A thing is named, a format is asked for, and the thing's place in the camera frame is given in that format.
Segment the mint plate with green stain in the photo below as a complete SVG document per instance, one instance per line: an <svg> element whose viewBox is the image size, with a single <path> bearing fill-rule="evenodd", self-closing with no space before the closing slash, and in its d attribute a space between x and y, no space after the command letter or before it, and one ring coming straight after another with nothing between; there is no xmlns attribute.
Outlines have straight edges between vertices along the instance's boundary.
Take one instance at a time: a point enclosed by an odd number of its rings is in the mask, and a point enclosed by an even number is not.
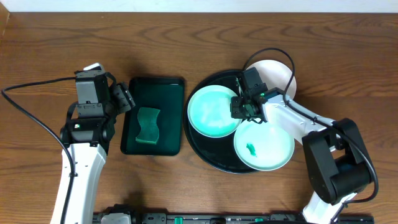
<svg viewBox="0 0 398 224"><path fill-rule="evenodd" d="M196 91L188 102L189 123L201 135L223 138L235 132L242 119L232 118L230 104L237 94L221 85L208 85Z"/></svg>

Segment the green sponge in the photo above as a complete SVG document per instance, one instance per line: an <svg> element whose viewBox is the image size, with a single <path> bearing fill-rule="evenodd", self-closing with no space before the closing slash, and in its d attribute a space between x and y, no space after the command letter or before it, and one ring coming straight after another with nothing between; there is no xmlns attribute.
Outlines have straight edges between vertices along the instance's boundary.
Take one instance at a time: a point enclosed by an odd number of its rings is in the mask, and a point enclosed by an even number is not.
<svg viewBox="0 0 398 224"><path fill-rule="evenodd" d="M136 136L136 142L143 144L157 144L159 140L159 128L157 118L159 109L141 107L137 114L137 120L141 130Z"/></svg>

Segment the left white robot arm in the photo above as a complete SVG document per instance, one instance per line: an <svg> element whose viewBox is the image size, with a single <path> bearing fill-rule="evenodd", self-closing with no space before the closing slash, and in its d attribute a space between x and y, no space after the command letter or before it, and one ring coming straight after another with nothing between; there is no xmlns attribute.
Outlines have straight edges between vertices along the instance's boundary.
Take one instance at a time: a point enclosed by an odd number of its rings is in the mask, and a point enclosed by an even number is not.
<svg viewBox="0 0 398 224"><path fill-rule="evenodd" d="M91 223L98 181L106 163L116 117L135 106L125 83L108 87L111 109L100 115L100 103L72 103L67 111L61 140L62 175L51 223Z"/></svg>

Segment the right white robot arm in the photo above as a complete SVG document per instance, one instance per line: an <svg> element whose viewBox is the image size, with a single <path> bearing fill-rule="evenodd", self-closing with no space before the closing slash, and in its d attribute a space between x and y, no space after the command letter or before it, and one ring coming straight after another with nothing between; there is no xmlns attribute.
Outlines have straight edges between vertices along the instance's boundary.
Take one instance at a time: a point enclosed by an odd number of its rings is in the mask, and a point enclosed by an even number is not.
<svg viewBox="0 0 398 224"><path fill-rule="evenodd" d="M273 124L297 140L305 154L314 193L302 211L307 223L336 223L341 211L369 184L378 192L376 170L356 123L335 121L297 104L279 88L247 89L231 99L232 118L256 124Z"/></svg>

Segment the dark green rectangular tray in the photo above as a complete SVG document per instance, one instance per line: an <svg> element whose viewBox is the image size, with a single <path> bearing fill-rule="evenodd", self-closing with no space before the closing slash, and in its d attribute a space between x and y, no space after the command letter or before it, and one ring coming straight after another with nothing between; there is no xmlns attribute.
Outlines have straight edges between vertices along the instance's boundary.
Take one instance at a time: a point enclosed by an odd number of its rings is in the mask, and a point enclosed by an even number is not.
<svg viewBox="0 0 398 224"><path fill-rule="evenodd" d="M181 78L136 77L129 82L129 91L136 104L125 115L121 152L125 155L175 156L180 152L184 80ZM157 144L136 142L141 130L137 114L141 107L159 109Z"/></svg>

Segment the round black tray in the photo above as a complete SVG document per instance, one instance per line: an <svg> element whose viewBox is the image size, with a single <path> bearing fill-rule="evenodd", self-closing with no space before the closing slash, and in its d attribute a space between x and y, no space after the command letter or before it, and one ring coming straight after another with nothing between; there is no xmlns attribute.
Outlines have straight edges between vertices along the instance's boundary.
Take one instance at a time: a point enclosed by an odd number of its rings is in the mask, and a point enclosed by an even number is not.
<svg viewBox="0 0 398 224"><path fill-rule="evenodd" d="M236 76L240 70L223 70L206 77L189 94L188 99L199 89L209 85L225 86L238 93ZM250 174L257 172L240 160L234 149L234 134L222 138L210 138L200 134L188 120L188 106L184 107L183 128L187 140L195 153L210 166L232 174Z"/></svg>

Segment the white plate with green stain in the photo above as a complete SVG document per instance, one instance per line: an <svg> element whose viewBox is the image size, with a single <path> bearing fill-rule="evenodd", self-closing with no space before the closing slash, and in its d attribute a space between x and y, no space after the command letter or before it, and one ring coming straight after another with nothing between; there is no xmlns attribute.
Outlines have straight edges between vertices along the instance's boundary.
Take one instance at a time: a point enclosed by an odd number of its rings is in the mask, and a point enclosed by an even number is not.
<svg viewBox="0 0 398 224"><path fill-rule="evenodd" d="M246 70L251 68L257 70L268 89L277 87L285 90L292 75L292 71L288 66L276 60L260 60L250 65Z"/></svg>

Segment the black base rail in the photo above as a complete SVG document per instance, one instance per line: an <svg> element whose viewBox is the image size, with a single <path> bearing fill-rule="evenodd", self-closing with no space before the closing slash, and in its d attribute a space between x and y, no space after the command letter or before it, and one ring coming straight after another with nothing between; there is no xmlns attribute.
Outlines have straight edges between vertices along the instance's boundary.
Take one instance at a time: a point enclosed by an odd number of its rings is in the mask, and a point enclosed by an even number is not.
<svg viewBox="0 0 398 224"><path fill-rule="evenodd" d="M115 204L103 213L93 215L94 224L259 224L259 223L306 223L298 213L268 215L204 215L139 213L128 205Z"/></svg>

